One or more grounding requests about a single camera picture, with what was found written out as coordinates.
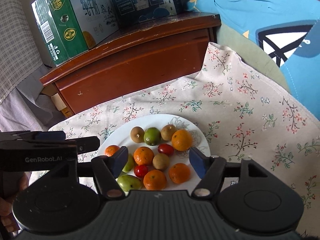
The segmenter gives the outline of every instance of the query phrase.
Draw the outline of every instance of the white plate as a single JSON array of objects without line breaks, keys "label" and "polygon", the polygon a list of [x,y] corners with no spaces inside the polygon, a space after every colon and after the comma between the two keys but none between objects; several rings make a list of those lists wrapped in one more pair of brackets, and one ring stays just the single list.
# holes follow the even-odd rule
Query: white plate
[{"label": "white plate", "polygon": [[[123,126],[119,127],[117,130],[115,130],[107,140],[103,142],[100,149],[98,150],[97,155],[104,155],[104,150],[109,145],[118,145],[121,146],[127,146],[129,153],[133,154],[134,151],[142,146],[150,147],[154,154],[156,155],[158,153],[158,146],[148,146],[145,143],[134,143],[130,138],[130,131],[133,127],[139,126],[143,128],[143,130],[146,130],[150,127],[156,127],[159,130],[162,129],[167,124],[173,124],[177,129],[185,129],[189,131],[193,138],[193,146],[197,147],[204,155],[210,156],[210,149],[208,142],[203,135],[203,133],[200,131],[196,125],[194,125],[192,122],[188,121],[187,119],[184,119],[182,117],[172,115],[172,114],[152,114],[147,115],[144,117],[140,117],[137,119],[134,119]],[[184,163],[188,165],[188,167],[191,170],[191,179],[185,183],[182,184],[174,184],[168,175],[169,168],[176,164],[176,163]],[[191,194],[193,189],[196,187],[196,185],[200,182],[200,178],[196,174],[195,170],[190,164],[189,161],[189,152],[175,152],[173,156],[170,156],[170,166],[164,171],[164,174],[167,177],[167,187],[165,190],[181,190],[186,189]],[[127,174],[133,175],[133,169],[128,172]]]}]

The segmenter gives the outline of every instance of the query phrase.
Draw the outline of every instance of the cherry tomato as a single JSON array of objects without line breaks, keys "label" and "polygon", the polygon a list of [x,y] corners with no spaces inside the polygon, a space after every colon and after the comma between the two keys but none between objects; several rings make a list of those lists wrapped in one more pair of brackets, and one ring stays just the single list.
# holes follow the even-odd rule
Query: cherry tomato
[{"label": "cherry tomato", "polygon": [[145,165],[138,165],[135,166],[133,172],[138,178],[143,178],[148,173],[148,167]]},{"label": "cherry tomato", "polygon": [[163,143],[158,146],[158,152],[171,156],[174,153],[174,148],[169,144]]}]

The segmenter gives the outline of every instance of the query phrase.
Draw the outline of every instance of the person's hand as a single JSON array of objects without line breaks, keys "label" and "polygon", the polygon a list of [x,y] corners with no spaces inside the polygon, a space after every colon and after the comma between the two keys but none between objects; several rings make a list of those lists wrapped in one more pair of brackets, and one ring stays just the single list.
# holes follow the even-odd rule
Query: person's hand
[{"label": "person's hand", "polygon": [[[25,190],[28,187],[29,178],[26,173],[23,174],[22,178],[18,182],[19,191]],[[9,233],[18,231],[20,228],[12,214],[12,203],[17,193],[10,196],[6,200],[0,198],[0,216],[1,223],[5,226]]]}]

